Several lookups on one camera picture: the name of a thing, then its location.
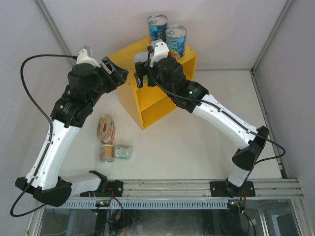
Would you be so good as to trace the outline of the orange can with white lid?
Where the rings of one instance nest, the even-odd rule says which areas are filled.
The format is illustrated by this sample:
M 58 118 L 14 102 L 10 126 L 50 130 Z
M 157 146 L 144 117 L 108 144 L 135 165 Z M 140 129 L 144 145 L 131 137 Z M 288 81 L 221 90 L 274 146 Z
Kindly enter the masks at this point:
M 148 83 L 148 54 L 148 52 L 140 52 L 133 58 L 135 65 L 134 77 L 138 89 L 142 88 L 145 83 Z

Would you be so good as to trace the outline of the green label can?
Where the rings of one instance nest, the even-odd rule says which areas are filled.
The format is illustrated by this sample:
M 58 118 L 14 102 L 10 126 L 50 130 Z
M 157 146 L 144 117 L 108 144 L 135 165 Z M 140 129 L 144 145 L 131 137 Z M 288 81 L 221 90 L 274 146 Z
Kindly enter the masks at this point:
M 123 160 L 130 160 L 132 156 L 132 146 L 117 145 L 114 148 L 114 157 Z

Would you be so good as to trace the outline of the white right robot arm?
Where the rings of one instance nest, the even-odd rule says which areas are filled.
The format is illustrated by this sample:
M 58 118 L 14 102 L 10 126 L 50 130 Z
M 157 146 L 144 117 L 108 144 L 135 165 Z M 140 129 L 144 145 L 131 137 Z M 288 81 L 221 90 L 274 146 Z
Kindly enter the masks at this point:
M 144 76 L 148 86 L 160 88 L 179 108 L 199 116 L 214 125 L 238 147 L 232 157 L 233 168 L 225 180 L 225 193 L 238 196 L 261 155 L 269 129 L 245 122 L 219 103 L 201 84 L 188 80 L 183 66 L 172 57 L 158 62 L 149 59 L 135 63 L 134 76 L 141 84 Z

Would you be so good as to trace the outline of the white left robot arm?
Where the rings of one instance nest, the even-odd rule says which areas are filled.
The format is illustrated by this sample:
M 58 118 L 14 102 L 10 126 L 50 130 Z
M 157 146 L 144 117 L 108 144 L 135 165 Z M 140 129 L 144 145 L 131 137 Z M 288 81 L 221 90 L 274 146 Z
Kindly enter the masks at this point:
M 102 63 L 78 62 L 68 73 L 68 85 L 57 100 L 50 116 L 49 131 L 40 154 L 25 177 L 15 185 L 39 202 L 60 207 L 70 196 L 92 192 L 101 197 L 107 193 L 107 177 L 97 171 L 69 180 L 59 176 L 65 155 L 93 107 L 105 93 L 123 85 L 128 71 L 108 57 Z

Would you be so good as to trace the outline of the blue soup can with noodles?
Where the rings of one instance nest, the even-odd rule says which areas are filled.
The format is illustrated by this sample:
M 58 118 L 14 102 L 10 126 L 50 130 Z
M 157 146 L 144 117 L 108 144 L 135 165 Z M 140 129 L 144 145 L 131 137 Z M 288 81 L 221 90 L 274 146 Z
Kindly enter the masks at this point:
M 167 28 L 166 44 L 171 57 L 180 59 L 185 55 L 187 30 L 183 26 L 173 25 Z

